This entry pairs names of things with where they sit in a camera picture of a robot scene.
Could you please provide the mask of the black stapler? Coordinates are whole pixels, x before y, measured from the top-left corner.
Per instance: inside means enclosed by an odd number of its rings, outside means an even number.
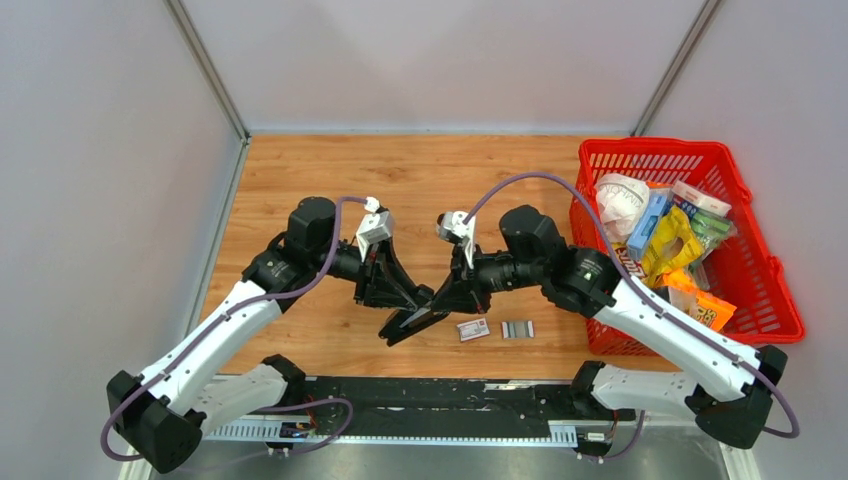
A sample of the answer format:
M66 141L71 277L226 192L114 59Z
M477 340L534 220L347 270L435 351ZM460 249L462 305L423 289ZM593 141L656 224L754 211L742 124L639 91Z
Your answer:
M381 305L392 313L386 319L378 332L378 337L391 347L403 340L429 328L448 317L451 312L444 309L434 309L431 298L417 298L411 303L401 305L398 302Z

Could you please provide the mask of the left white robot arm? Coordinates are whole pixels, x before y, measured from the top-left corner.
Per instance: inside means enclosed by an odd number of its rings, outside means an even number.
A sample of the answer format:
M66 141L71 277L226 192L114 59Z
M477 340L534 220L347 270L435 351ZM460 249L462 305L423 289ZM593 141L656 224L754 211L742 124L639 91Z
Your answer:
M340 236L340 202L302 199L286 229L253 258L204 322L140 373L121 371L108 382L105 431L119 434L136 458L169 473L222 425L270 407L285 415L303 409L304 372L281 355L227 381L215 376L325 276L350 281L359 305L389 309L397 318L421 313L434 293L400 264L390 211L372 197L362 206L356 239L347 242Z

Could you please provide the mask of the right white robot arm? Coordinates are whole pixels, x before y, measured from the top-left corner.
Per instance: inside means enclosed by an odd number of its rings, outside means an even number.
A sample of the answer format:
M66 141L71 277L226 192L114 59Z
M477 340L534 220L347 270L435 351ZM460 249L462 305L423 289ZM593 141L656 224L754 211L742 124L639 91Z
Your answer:
M440 215L438 235L453 250L434 311L482 314L495 293L538 287L556 307L619 330L675 366L662 373L585 362L570 392L581 417L596 418L606 409L663 413L691 420L740 449L751 448L766 431L787 363L782 350L741 344L699 323L640 280L623 276L606 254L568 244L554 221L532 206L508 211L499 228L505 249L486 254L466 212Z

